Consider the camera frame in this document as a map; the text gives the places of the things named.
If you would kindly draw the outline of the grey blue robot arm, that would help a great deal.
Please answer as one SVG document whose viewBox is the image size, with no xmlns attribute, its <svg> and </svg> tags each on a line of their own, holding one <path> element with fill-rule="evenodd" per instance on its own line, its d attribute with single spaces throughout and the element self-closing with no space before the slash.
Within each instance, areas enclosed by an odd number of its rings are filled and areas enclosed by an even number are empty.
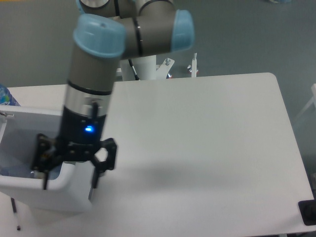
<svg viewBox="0 0 316 237">
<path fill-rule="evenodd" d="M 182 51 L 195 41 L 193 17 L 170 0 L 79 0 L 81 12 L 60 128 L 55 138 L 37 135 L 31 169 L 43 174 L 64 162 L 90 162 L 91 185 L 115 168 L 117 144 L 101 140 L 121 60 Z"/>
</svg>

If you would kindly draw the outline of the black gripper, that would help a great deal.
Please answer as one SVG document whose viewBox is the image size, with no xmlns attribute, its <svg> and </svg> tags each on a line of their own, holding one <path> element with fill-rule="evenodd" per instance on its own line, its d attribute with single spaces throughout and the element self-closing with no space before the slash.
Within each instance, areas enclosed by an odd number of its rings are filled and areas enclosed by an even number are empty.
<svg viewBox="0 0 316 237">
<path fill-rule="evenodd" d="M 43 173 L 43 190 L 47 190 L 50 172 L 64 161 L 91 161 L 94 165 L 93 189 L 97 188 L 101 174 L 115 169 L 118 146 L 114 138 L 100 141 L 106 116 L 98 113 L 98 105 L 92 105 L 86 115 L 64 107 L 57 137 L 37 134 L 31 170 Z M 100 149 L 107 151 L 104 161 L 95 155 Z"/>
</svg>

